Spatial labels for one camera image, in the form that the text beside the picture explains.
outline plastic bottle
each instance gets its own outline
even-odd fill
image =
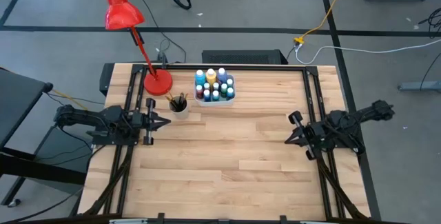
[[[196,82],[196,85],[204,85],[205,83],[205,74],[202,70],[197,70],[196,74],[194,75],[194,80]]]
[[[209,95],[209,90],[204,90],[204,100],[210,101],[211,96]]]
[[[227,82],[227,72],[225,71],[224,68],[219,68],[219,70],[218,70],[218,80],[221,83],[226,83]]]
[[[217,83],[217,82],[213,83],[213,90],[218,90],[219,91],[219,83]]]
[[[204,91],[202,90],[201,85],[196,86],[196,97],[202,99],[204,97]]]
[[[213,91],[213,101],[219,101],[219,91]]]
[[[204,90],[210,90],[209,83],[204,83]]]
[[[205,74],[205,79],[210,85],[213,85],[213,83],[216,82],[216,72],[213,69],[208,69]]]
[[[227,85],[228,85],[228,87],[233,87],[233,79],[228,79]]]
[[[222,95],[222,97],[226,97],[227,96],[227,84],[223,83],[220,87],[220,94]]]
[[[228,88],[227,90],[227,99],[232,99],[234,97],[234,90],[233,88]]]

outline white cup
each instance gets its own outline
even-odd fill
[[[184,100],[184,104],[185,104],[185,109],[181,112],[175,112],[173,111],[173,107],[172,104],[169,103],[169,108],[170,110],[173,112],[174,116],[176,116],[177,119],[183,120],[186,119],[188,117],[188,110],[189,110],[189,104],[187,100]]]

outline pen holder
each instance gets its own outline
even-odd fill
[[[179,96],[175,96],[173,98],[173,100],[175,100],[175,102],[178,102]],[[176,116],[177,119],[183,120],[188,117],[189,106],[188,106],[188,101],[186,99],[184,99],[184,110],[182,110],[180,112],[176,112],[176,110],[174,109],[174,107],[171,103],[168,103],[168,106],[169,106],[170,110],[173,112],[174,116]]]

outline lamp base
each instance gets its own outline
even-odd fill
[[[151,95],[164,95],[172,88],[172,75],[168,71],[161,69],[156,70],[156,75],[158,79],[155,79],[150,73],[145,75],[144,88]]]

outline white cable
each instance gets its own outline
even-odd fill
[[[296,59],[298,62],[302,63],[303,65],[309,65],[311,63],[313,63],[316,60],[317,55],[320,53],[320,51],[323,48],[334,48],[334,49],[341,49],[341,50],[348,50],[348,51],[354,51],[354,52],[368,52],[368,53],[373,53],[373,54],[383,54],[383,53],[389,53],[389,52],[398,52],[398,51],[403,51],[403,50],[408,50],[408,49],[414,49],[414,48],[423,48],[423,47],[427,47],[428,45],[433,45],[435,43],[441,42],[441,39],[437,40],[437,41],[432,41],[431,43],[428,44],[424,44],[424,45],[414,45],[414,46],[410,46],[410,47],[405,47],[405,48],[398,48],[398,49],[394,49],[394,50],[387,50],[387,51],[368,51],[368,50],[361,50],[361,49],[354,49],[354,48],[340,48],[340,47],[336,47],[336,46],[332,46],[332,45],[327,45],[324,46],[322,48],[320,48],[316,55],[314,56],[314,58],[310,61],[310,62],[303,62],[301,61],[297,54],[300,48],[296,49]]]

